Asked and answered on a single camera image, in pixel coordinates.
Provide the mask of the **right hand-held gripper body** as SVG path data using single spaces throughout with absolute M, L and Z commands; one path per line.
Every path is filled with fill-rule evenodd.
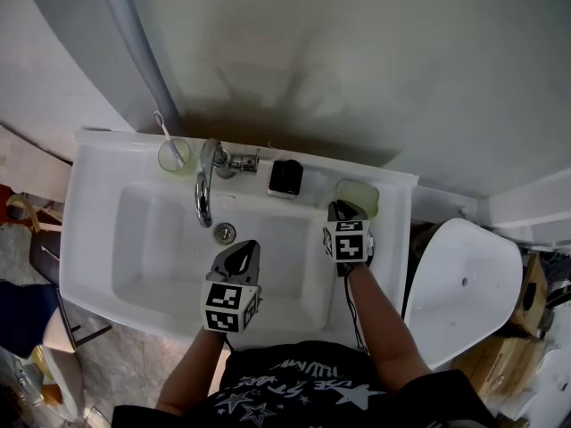
M 326 255 L 334 263 L 359 263 L 372 259 L 374 237 L 369 220 L 328 221 L 323 227 Z

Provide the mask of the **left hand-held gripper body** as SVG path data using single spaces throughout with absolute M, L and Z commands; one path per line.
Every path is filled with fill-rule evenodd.
M 258 268 L 239 275 L 211 270 L 201 291 L 203 327 L 218 333 L 243 333 L 259 310 L 258 279 Z

